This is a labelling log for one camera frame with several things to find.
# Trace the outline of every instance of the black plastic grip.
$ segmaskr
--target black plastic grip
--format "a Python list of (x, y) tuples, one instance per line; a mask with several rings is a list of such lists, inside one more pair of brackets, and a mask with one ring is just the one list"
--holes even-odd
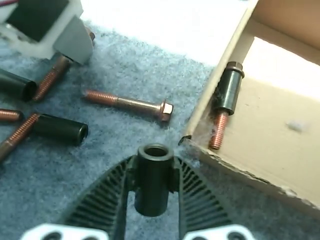
[(135, 192), (135, 209), (153, 217), (167, 209), (169, 192), (178, 192), (180, 240), (191, 231), (232, 224), (206, 179), (162, 144), (142, 146), (109, 169), (58, 223), (100, 229), (110, 240), (124, 240), (129, 191)]
[(167, 210), (174, 152), (161, 144), (141, 146), (137, 154), (135, 209), (157, 217)]
[(79, 146), (88, 136), (89, 128), (85, 123), (42, 114), (34, 124), (33, 131), (59, 142)]
[(24, 102), (30, 101), (37, 91), (37, 84), (24, 77), (0, 69), (0, 91)]

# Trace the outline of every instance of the black rubber piece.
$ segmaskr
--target black rubber piece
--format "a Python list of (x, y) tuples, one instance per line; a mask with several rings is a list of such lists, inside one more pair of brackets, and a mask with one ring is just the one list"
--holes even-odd
[(220, 82), (214, 92), (214, 100), (212, 103), (212, 110), (225, 110), (231, 116), (235, 113), (241, 81), (244, 78), (242, 65), (237, 63), (240, 68), (227, 67), (225, 68)]
[(110, 168), (71, 204), (58, 224), (100, 229), (110, 240), (124, 240), (128, 201), (126, 170), (130, 158)]
[(28, 102), (35, 96), (36, 91), (37, 84), (34, 81), (0, 69), (0, 92)]
[(150, 144), (139, 147), (136, 160), (135, 209), (147, 217), (160, 216), (168, 205), (174, 152), (162, 144)]
[(232, 224), (213, 187), (197, 170), (179, 159), (179, 237), (188, 232)]
[(33, 126), (33, 132), (63, 142), (79, 146), (88, 136), (88, 125), (85, 123), (42, 114)]
[(19, 0), (17, 8), (6, 22), (40, 42), (68, 4), (69, 0)]
[(179, 239), (186, 233), (232, 224), (211, 185), (162, 144), (149, 144), (105, 172), (71, 204), (58, 224), (106, 231), (124, 240), (129, 191), (145, 216), (162, 214), (170, 192), (179, 193)]

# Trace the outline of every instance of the cardboard edge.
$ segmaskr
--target cardboard edge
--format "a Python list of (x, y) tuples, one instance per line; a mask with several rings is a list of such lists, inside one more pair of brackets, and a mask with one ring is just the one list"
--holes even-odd
[(219, 79), (237, 45), (237, 42), (239, 40), (239, 38), (242, 35), (243, 30), (245, 29), (251, 15), (253, 14), (256, 5), (258, 3), (259, 0), (250, 0), (248, 3), (248, 7), (245, 10), (238, 26), (236, 27), (236, 30), (234, 31), (231, 40), (229, 41), (229, 44), (227, 45), (225, 51), (222, 54), (222, 57), (218, 63), (218, 65), (215, 67), (215, 69), (212, 71), (206, 86), (204, 87), (204, 92), (202, 93), (189, 121), (186, 127), (186, 131), (183, 135), (183, 137), (181, 138), (181, 140), (179, 141), (180, 143), (182, 143), (184, 141), (184, 139), (188, 139), (191, 138), (197, 125), (199, 120), (202, 117), (202, 113), (204, 112), (205, 108), (207, 107), (207, 103), (210, 101), (212, 95), (215, 92), (215, 89), (218, 85)]
[(223, 173), (235, 177), (235, 179), (258, 189), (267, 195), (273, 196), (284, 203), (288, 203), (305, 214), (320, 220), (320, 206), (316, 206), (307, 199), (300, 198), (292, 189), (285, 186), (276, 186), (268, 180), (258, 177), (249, 171), (241, 170), (224, 161), (216, 153), (196, 144), (191, 139), (185, 140), (184, 143), (200, 150), (201, 156), (199, 159), (201, 159), (202, 163), (215, 167)]

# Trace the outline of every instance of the cylindrical hole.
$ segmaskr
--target cylindrical hole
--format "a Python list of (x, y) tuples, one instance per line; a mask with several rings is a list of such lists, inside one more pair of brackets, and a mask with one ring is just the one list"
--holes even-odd
[(228, 240), (246, 240), (247, 238), (240, 232), (231, 232), (228, 234)]
[(83, 240), (99, 240), (99, 239), (96, 238), (96, 237), (90, 236), (90, 237), (86, 237), (86, 238), (83, 239)]
[(36, 94), (37, 84), (34, 81), (29, 81), (22, 92), (22, 100), (27, 102), (30, 101)]
[(88, 126), (84, 125), (80, 131), (79, 131), (79, 137), (78, 137), (78, 142), (77, 144), (81, 144), (83, 142), (83, 140), (88, 136)]
[(168, 150), (159, 147), (149, 147), (145, 148), (144, 152), (152, 157), (163, 157), (168, 154)]
[(195, 238), (193, 238), (192, 240), (207, 240), (206, 238), (202, 237), (202, 236), (196, 236)]
[(60, 240), (62, 238), (61, 233), (59, 232), (51, 232), (46, 235), (42, 240)]

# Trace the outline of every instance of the white surface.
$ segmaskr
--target white surface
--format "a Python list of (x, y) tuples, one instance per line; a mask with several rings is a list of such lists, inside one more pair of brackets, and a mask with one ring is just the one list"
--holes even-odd
[(209, 228), (206, 230), (191, 231), (185, 235), (183, 240), (204, 238), (206, 240), (229, 240), (229, 234), (238, 233), (243, 235), (245, 240), (255, 240), (251, 232), (244, 226), (232, 224), (227, 226)]
[(53, 49), (55, 41), (69, 24), (70, 20), (75, 15), (80, 17), (82, 12), (81, 0), (70, 0), (70, 4), (65, 8), (55, 25), (39, 43), (19, 40), (17, 32), (12, 28), (7, 28), (5, 24), (0, 24), (0, 33), (9, 40), (9, 44), (13, 49), (23, 55), (51, 59), (56, 53)]
[(217, 65), (249, 1), (82, 0), (83, 20)]
[(43, 240), (51, 233), (60, 233), (61, 240), (109, 239), (108, 234), (99, 229), (44, 223), (26, 231), (20, 240)]

